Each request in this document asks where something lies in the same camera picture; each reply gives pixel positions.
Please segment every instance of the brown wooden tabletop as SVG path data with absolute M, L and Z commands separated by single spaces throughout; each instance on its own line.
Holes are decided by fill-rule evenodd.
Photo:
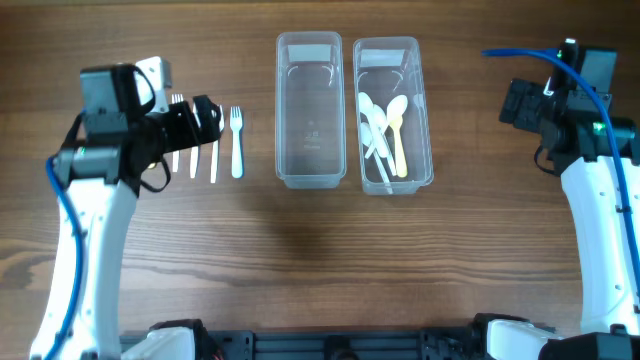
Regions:
M 0 359 L 26 357 L 44 313 L 59 227 L 44 163 L 83 106 L 80 69 L 155 55 L 171 62 L 175 92 L 243 108 L 245 176 L 231 177 L 227 132 L 217 184 L 205 147 L 195 180 L 183 152 L 166 191 L 142 191 L 122 332 L 180 318 L 210 329 L 419 328 L 500 312 L 576 334 L 580 265 L 560 180 L 532 162 L 539 136 L 498 122 L 510 80 L 544 82 L 551 67 L 480 52 L 568 36 L 617 48 L 614 113 L 637 117 L 638 10 L 557 0 L 0 8 Z M 305 30 L 343 40 L 348 165 L 335 190 L 289 190 L 275 174 L 276 38 Z M 353 43 L 399 35 L 422 52 L 435 181 L 371 197 Z

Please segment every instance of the empty plastic bin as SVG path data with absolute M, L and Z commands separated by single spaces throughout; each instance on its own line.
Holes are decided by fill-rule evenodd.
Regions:
M 276 173 L 292 189 L 335 188 L 347 170 L 340 35 L 283 33 L 277 49 Z
M 418 42 L 412 37 L 360 39 L 353 46 L 353 72 L 363 190 L 371 195 L 415 193 L 421 186 L 433 181 L 426 94 Z M 376 159 L 376 154 L 365 158 L 367 148 L 362 144 L 360 124 L 369 123 L 371 131 L 375 131 L 375 125 L 370 122 L 378 124 L 379 121 L 368 119 L 361 112 L 367 113 L 359 104 L 360 92 L 366 93 L 373 104 L 383 109 L 383 119 L 389 115 L 387 106 L 391 100 L 398 95 L 406 96 L 407 108 L 402 115 L 403 123 L 400 127 L 400 139 L 407 165 L 405 177 L 394 176 L 391 171 L 390 164 L 398 165 L 397 161 L 394 161 L 398 159 L 398 154 L 395 151 L 395 136 L 391 127 L 384 131 L 384 140 L 393 160 L 389 161 L 379 156 L 379 159 Z M 388 183 L 385 183 L 379 165 L 384 168 Z

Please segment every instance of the blue tube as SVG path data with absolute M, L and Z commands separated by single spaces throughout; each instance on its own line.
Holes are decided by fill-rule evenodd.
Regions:
M 75 209 L 73 208 L 73 204 L 65 194 L 64 190 L 62 190 L 62 186 L 60 186 L 60 182 L 58 178 L 53 172 L 53 157 L 50 157 L 47 160 L 47 176 L 49 177 L 49 182 L 51 183 L 51 187 L 55 192 L 56 196 L 60 199 L 60 203 L 64 207 L 64 210 L 69 216 L 69 220 L 71 221 L 71 227 L 73 228 L 73 235 L 76 240 L 76 271 L 75 276 L 73 278 L 73 288 L 71 290 L 71 298 L 69 299 L 69 305 L 67 307 L 67 313 L 64 315 L 64 319 L 62 320 L 62 326 L 60 326 L 60 331 L 56 334 L 56 337 L 53 341 L 53 346 L 49 350 L 47 356 L 45 356 L 45 360 L 52 360 L 60 348 L 64 344 L 67 334 L 69 333 L 69 329 L 71 328 L 71 322 L 73 321 L 73 315 L 76 312 L 76 307 L 78 305 L 78 297 L 80 295 L 80 285 L 82 284 L 82 270 L 83 270 L 83 243 L 82 243 L 82 226 L 80 225 L 80 219 L 78 219 L 78 215 L 76 214 Z
M 580 85 L 582 90 L 584 90 L 587 95 L 591 98 L 593 103 L 595 104 L 600 116 L 602 117 L 602 121 L 605 123 L 605 131 L 607 133 L 607 140 L 609 141 L 609 147 L 611 148 L 611 154 L 613 157 L 613 165 L 616 170 L 616 176 L 618 177 L 618 187 L 620 188 L 620 200 L 622 202 L 622 216 L 624 218 L 624 226 L 627 233 L 627 242 L 629 243 L 629 252 L 631 253 L 631 264 L 633 267 L 633 275 L 636 280 L 636 297 L 640 297 L 638 292 L 640 292 L 640 258 L 638 255 L 638 243 L 636 241 L 636 233 L 633 228 L 633 218 L 631 217 L 631 203 L 629 199 L 629 189 L 627 187 L 627 179 L 624 176 L 624 169 L 622 167 L 622 160 L 620 159 L 620 150 L 618 149 L 618 143 L 616 142 L 616 137 L 613 133 L 613 126 L 611 124 L 611 118 L 609 118 L 609 113 L 607 109 L 604 107 L 604 104 L 598 97 L 595 91 L 591 88 L 589 83 L 580 76 L 575 70 L 573 70 L 569 65 L 565 64 L 562 60 L 556 57 L 558 50 L 557 49 L 549 49 L 549 50 L 530 50 L 530 49 L 490 49 L 484 50 L 482 55 L 484 56 L 497 56 L 497 57 L 508 57 L 508 56 L 531 56 L 534 58 L 546 60 L 552 63 L 554 66 L 559 67 L 567 75 L 571 76 L 577 83 Z

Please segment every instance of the wooden table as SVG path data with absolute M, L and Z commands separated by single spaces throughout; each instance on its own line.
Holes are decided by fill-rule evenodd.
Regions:
M 532 162 L 539 136 L 497 119 L 512 77 L 544 82 L 551 68 L 480 51 L 566 36 L 615 47 L 615 113 L 637 117 L 638 10 L 555 0 L 0 8 L 0 359 L 26 357 L 44 313 L 58 235 L 44 162 L 82 108 L 80 69 L 154 55 L 172 63 L 176 92 L 242 106 L 246 174 L 230 175 L 228 132 L 218 184 L 205 160 L 190 180 L 183 152 L 166 191 L 142 192 L 122 267 L 123 332 L 187 317 L 210 329 L 363 329 L 501 312 L 577 333 L 580 267 L 560 180 Z M 288 190 L 274 171 L 276 37 L 304 30 L 343 39 L 348 171 L 330 191 Z M 435 181 L 370 197 L 352 47 L 398 35 L 421 46 Z

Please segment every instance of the fork handle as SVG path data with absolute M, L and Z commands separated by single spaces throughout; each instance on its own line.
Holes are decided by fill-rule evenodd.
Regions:
M 244 174 L 242 167 L 242 147 L 240 146 L 240 131 L 233 132 L 233 151 L 231 153 L 231 175 L 238 179 Z

